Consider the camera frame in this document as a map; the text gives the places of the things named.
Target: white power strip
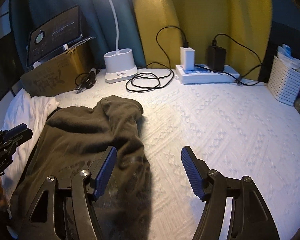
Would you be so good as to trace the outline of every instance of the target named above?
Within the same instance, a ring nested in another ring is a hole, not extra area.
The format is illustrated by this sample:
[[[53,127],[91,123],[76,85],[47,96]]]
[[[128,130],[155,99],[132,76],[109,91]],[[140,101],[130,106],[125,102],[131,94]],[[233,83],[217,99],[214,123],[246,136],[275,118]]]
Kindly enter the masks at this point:
[[[226,65],[225,72],[239,78],[240,74],[232,67]],[[194,67],[194,70],[184,71],[181,65],[176,65],[175,78],[181,84],[205,84],[205,83],[233,83],[234,79],[224,73],[215,73],[202,68]]]

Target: lamp light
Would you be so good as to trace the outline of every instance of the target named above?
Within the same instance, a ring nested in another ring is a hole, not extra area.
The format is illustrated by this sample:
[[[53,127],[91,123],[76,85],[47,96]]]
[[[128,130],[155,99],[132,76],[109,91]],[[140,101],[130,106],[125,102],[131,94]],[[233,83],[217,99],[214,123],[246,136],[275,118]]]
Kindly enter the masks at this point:
[[[119,49],[119,24],[117,15],[114,9],[112,0],[109,0],[117,37],[115,43],[115,51],[104,54],[104,60],[106,63],[106,82],[115,83],[123,80],[128,80],[137,74],[138,69],[134,63],[132,49]]]

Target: white basket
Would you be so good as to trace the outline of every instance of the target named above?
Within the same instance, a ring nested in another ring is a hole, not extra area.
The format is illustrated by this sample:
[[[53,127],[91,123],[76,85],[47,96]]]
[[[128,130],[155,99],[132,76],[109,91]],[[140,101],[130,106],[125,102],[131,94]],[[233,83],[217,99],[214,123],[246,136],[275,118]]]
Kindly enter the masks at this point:
[[[268,88],[279,102],[293,106],[300,91],[300,73],[274,56]]]

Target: white charger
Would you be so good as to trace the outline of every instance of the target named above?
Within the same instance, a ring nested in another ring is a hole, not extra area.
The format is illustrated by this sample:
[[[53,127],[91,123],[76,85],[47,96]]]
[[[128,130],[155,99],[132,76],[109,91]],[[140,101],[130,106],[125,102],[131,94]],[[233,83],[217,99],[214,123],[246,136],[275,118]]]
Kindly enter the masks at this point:
[[[180,48],[180,61],[184,71],[194,70],[194,49]]]

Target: silver pivot bolt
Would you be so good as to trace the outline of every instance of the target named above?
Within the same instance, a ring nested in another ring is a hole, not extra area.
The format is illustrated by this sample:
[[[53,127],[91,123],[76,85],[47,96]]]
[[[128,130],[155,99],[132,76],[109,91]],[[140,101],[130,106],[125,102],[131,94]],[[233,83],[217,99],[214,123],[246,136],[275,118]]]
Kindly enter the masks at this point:
[[[252,181],[252,179],[249,176],[244,176],[243,180],[248,183]]]
[[[53,181],[54,181],[54,176],[47,177],[47,182],[53,182]]]
[[[88,174],[89,174],[89,171],[87,171],[87,170],[80,171],[80,176],[85,177],[85,176],[87,176]]]
[[[209,171],[209,174],[210,174],[211,176],[217,176],[217,175],[219,174],[219,171],[217,171],[217,170],[210,170],[210,171]]]

